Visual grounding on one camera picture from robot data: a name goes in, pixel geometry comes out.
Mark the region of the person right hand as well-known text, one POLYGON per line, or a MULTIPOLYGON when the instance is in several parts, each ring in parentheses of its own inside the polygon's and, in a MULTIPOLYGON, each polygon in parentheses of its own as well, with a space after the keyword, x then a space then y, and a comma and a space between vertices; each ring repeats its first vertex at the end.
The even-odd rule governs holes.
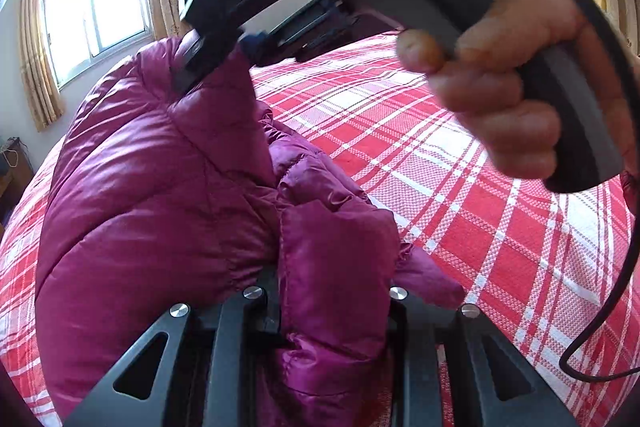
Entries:
POLYGON ((484 145, 498 171, 512 178, 546 179, 556 166, 560 117, 550 105, 525 98, 516 70, 539 50, 561 42, 575 51, 626 171, 638 176, 620 80, 573 0, 495 0, 460 37, 453 57, 416 29, 398 36, 396 50, 405 69, 426 76, 440 105, 484 145))

